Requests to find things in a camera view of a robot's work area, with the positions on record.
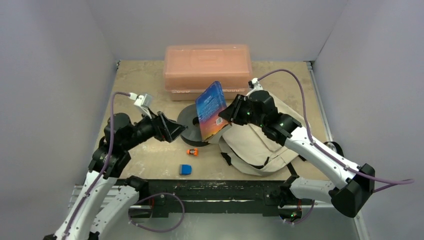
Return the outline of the orange cover book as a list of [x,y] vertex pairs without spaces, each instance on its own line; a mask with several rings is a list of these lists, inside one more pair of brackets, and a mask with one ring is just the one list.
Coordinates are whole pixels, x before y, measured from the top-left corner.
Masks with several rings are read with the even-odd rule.
[[216,135],[229,122],[219,116],[227,108],[222,85],[214,81],[196,100],[196,113],[203,141]]

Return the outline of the cream canvas backpack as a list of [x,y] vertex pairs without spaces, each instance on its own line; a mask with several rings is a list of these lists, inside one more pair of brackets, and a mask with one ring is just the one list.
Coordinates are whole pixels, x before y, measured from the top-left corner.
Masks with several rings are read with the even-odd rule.
[[218,144],[229,166],[253,176],[270,176],[286,167],[299,154],[269,140],[261,129],[252,124],[229,124],[207,140]]

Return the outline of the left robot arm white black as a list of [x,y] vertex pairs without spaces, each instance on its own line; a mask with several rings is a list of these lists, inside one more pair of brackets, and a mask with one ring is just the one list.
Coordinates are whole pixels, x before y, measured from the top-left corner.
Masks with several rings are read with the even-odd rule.
[[142,205],[156,195],[151,194],[149,182],[137,176],[124,180],[113,199],[104,204],[124,168],[131,160],[129,151],[155,138],[171,143],[185,130],[159,111],[131,122],[125,113],[112,115],[104,128],[104,137],[92,155],[82,190],[65,221],[45,240],[102,240],[118,220],[134,204]]

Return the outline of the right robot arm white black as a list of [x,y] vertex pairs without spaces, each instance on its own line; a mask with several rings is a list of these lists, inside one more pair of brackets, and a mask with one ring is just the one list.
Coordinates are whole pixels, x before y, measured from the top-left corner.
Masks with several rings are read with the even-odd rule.
[[310,136],[300,121],[279,112],[268,91],[239,94],[218,115],[231,124],[261,128],[268,139],[304,157],[328,177],[328,181],[294,177],[280,191],[284,202],[327,202],[344,216],[354,218],[374,193],[376,171],[371,165],[352,162]]

